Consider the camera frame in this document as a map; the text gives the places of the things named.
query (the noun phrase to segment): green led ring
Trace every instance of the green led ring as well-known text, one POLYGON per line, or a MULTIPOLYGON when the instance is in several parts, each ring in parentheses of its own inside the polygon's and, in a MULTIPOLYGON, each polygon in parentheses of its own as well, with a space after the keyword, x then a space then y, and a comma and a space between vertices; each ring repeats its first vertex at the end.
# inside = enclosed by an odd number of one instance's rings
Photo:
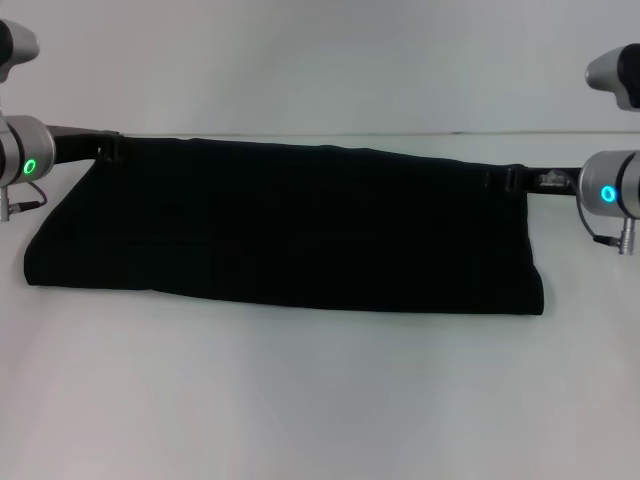
POLYGON ((33 171, 36 169, 36 161, 33 158, 30 158, 27 163, 24 164, 24 168, 22 171, 25 175, 31 175, 33 171))

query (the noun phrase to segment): led light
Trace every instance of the led light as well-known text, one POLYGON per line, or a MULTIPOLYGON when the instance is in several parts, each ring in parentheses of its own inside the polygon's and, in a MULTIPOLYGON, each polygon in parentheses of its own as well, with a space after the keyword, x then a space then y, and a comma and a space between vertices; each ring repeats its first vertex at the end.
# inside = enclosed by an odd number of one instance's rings
POLYGON ((611 185, 605 185, 602 187, 602 190, 600 190, 600 196, 607 203, 613 203, 618 199, 618 193, 611 185))
POLYGON ((27 163, 24 164, 24 168, 22 171, 25 175, 31 175, 33 171, 36 169, 36 161, 33 158, 30 158, 27 163))

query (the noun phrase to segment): black towel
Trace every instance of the black towel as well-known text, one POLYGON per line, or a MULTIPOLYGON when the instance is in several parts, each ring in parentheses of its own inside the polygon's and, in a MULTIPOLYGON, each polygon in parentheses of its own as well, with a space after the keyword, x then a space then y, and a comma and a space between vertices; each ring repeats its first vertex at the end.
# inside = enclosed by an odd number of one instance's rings
POLYGON ((31 285, 323 309, 539 315, 507 167, 367 149, 128 139, 31 242, 31 285))

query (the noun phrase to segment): white surface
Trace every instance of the white surface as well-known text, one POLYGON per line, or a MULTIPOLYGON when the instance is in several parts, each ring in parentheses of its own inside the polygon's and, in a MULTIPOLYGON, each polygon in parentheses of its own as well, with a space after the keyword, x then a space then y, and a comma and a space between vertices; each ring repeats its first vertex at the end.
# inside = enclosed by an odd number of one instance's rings
POLYGON ((588 63, 634 0, 5 0, 41 57, 3 105, 129 133, 640 130, 588 63))
MULTIPOLYGON (((540 166, 640 144, 282 140, 540 166)), ((56 167, 42 184, 59 201, 87 166, 56 167)), ((602 480, 640 470, 640 265, 592 243, 571 198, 530 196, 547 302, 538 318, 30 288, 22 255, 46 215, 0 229, 2 480, 602 480)))

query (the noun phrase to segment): black fabric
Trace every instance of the black fabric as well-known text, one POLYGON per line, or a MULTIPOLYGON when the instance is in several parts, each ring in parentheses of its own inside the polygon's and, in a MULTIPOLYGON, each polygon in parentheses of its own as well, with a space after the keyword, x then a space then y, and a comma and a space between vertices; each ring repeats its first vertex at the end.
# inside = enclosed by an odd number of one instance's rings
POLYGON ((123 139, 31 242, 31 285, 323 309, 534 314, 526 194, 506 168, 383 153, 123 139))

